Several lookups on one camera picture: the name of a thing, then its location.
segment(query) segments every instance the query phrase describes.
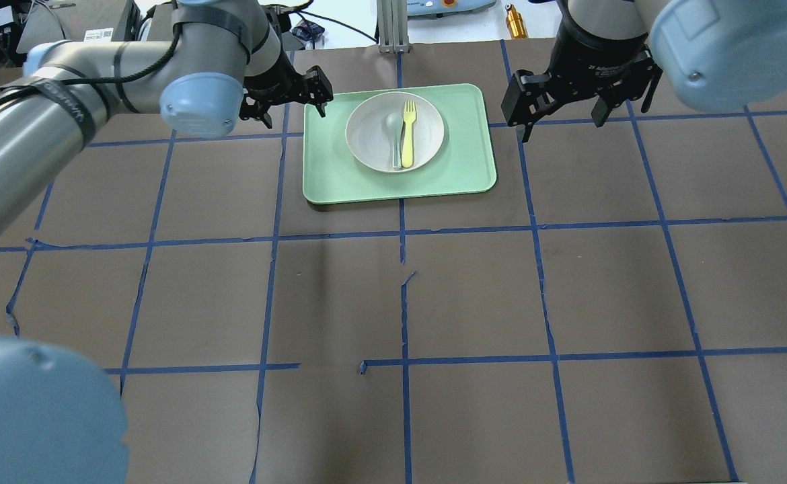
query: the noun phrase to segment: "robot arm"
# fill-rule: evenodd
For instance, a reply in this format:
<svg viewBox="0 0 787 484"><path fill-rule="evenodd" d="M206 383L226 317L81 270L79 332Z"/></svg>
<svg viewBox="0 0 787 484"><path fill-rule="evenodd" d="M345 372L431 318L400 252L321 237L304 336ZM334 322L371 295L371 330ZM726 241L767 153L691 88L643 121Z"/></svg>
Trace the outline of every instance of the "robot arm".
<svg viewBox="0 0 787 484"><path fill-rule="evenodd" d="M525 142L538 120L597 97L602 126L663 73L701 111L738 110L787 90L787 0L558 0L562 25L550 66L513 74L501 108ZM645 40L650 36L650 46Z"/></svg>
<svg viewBox="0 0 787 484"><path fill-rule="evenodd" d="M256 0L178 3L172 43L39 46L25 77L3 86L0 235L113 114L160 113L202 137L229 134L239 117L270 128L268 107L285 102L325 114L325 74L296 73Z"/></svg>

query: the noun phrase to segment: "green tray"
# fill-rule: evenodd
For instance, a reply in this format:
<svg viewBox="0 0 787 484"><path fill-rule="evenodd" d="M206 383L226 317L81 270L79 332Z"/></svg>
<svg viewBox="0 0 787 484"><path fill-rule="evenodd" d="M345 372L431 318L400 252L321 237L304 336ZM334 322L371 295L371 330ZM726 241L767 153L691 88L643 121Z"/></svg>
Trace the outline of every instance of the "green tray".
<svg viewBox="0 0 787 484"><path fill-rule="evenodd" d="M407 173L381 173L362 165L345 142L348 116L361 102L388 91L420 95L445 121L445 141L425 166ZM495 184L495 158L486 104L475 85L441 85L334 96L322 118L304 109L304 196L316 204L366 202L415 196L479 193Z"/></svg>

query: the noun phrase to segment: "white plate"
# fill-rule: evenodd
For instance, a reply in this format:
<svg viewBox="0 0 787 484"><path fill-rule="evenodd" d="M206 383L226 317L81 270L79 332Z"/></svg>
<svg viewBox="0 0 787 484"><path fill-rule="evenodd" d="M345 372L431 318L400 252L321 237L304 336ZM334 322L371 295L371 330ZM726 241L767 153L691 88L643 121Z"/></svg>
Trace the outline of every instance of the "white plate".
<svg viewBox="0 0 787 484"><path fill-rule="evenodd" d="M411 168L394 169L393 141L388 134L387 115L402 115L407 100L418 106L414 122L414 163ZM363 165L384 173L406 173L426 165L445 140L445 122L429 101L408 92L383 92L354 108L345 126L348 149Z"/></svg>

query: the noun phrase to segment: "yellow fork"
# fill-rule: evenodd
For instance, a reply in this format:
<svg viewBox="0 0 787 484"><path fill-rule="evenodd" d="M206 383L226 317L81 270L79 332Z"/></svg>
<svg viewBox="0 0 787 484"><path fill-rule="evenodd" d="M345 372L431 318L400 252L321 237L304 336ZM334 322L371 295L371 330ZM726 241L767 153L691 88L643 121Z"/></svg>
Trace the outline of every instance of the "yellow fork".
<svg viewBox="0 0 787 484"><path fill-rule="evenodd" d="M402 167L411 168L414 165L414 122L418 119L418 105L414 101L406 101L402 112L402 122L405 124L406 135L402 141Z"/></svg>

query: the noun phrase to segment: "white label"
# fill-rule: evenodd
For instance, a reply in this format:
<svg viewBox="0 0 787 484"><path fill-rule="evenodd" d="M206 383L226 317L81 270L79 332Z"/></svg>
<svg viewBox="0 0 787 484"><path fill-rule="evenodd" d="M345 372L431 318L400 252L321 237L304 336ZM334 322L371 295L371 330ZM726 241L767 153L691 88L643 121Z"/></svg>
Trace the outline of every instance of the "white label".
<svg viewBox="0 0 787 484"><path fill-rule="evenodd" d="M83 42L108 42L113 40L113 28L95 28L86 30Z"/></svg>

